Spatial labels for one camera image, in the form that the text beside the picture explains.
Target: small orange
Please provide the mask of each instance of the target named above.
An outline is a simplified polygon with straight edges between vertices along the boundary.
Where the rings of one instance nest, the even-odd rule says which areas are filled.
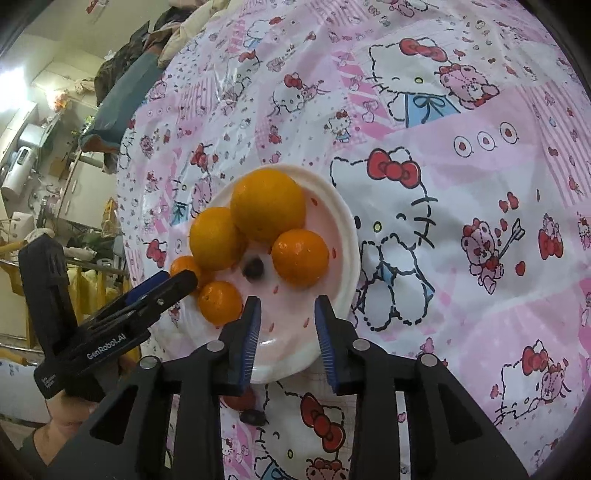
[[[271,250],[277,274],[294,287],[308,288],[318,282],[329,267],[329,249],[317,233],[289,230],[279,236]]]
[[[283,232],[303,228],[303,189],[276,168],[260,168],[239,180],[230,201],[232,219],[250,239],[271,245]]]
[[[189,247],[204,270],[230,268],[242,258],[248,241],[236,228],[227,207],[211,207],[200,213],[189,230]]]
[[[213,274],[211,272],[207,272],[202,270],[195,258],[191,255],[182,255],[181,257],[177,257],[174,261],[170,264],[170,276],[174,277],[177,273],[182,272],[183,270],[190,270],[195,273],[197,277],[197,290],[196,292],[200,291],[207,283],[213,281]]]
[[[242,296],[231,283],[214,281],[203,287],[197,305],[208,322],[222,326],[238,320],[242,313]]]

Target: pink tablecloth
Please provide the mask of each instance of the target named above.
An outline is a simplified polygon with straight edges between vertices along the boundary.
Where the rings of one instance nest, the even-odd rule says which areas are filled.
[[[133,281],[188,253],[227,182],[308,167],[359,225],[359,335],[445,359],[534,471],[590,381],[590,111],[514,0],[246,0],[175,57],[125,135]],[[152,333],[165,358],[217,335],[188,301]],[[222,408],[227,478],[347,476],[355,399],[332,396],[321,365],[256,392],[264,428]]]

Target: plate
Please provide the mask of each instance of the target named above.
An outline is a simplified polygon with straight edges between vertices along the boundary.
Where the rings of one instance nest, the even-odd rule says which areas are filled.
[[[306,195],[305,228],[319,234],[330,252],[328,273],[306,290],[292,288],[279,278],[273,268],[269,246],[251,242],[240,268],[225,270],[217,280],[231,282],[242,294],[261,299],[262,318],[259,344],[252,369],[252,383],[268,383],[289,377],[309,367],[320,355],[314,324],[314,301],[328,295],[339,318],[347,318],[359,280],[361,259],[353,215],[336,189],[310,170],[294,165],[277,164],[275,168],[288,174]],[[234,180],[223,188],[209,206],[229,206]],[[241,267],[258,255],[265,264],[264,277],[250,283]]]

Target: hello kitty print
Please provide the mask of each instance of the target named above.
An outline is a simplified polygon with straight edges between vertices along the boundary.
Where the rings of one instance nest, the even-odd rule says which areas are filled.
[[[246,0],[129,122],[117,200],[132,282],[190,253],[192,220],[229,182],[310,169],[355,222],[359,336],[437,355],[534,472],[591,385],[589,115],[516,1]],[[185,299],[150,349],[177,358],[218,334]],[[221,404],[226,480],[348,477],[355,399],[332,396],[322,366],[254,390],[263,427]],[[410,457],[391,467],[411,478]]]

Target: bright light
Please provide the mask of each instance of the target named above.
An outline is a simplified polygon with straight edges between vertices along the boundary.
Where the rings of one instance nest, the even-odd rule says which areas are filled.
[[[0,73],[0,112],[19,108],[27,100],[22,68]]]

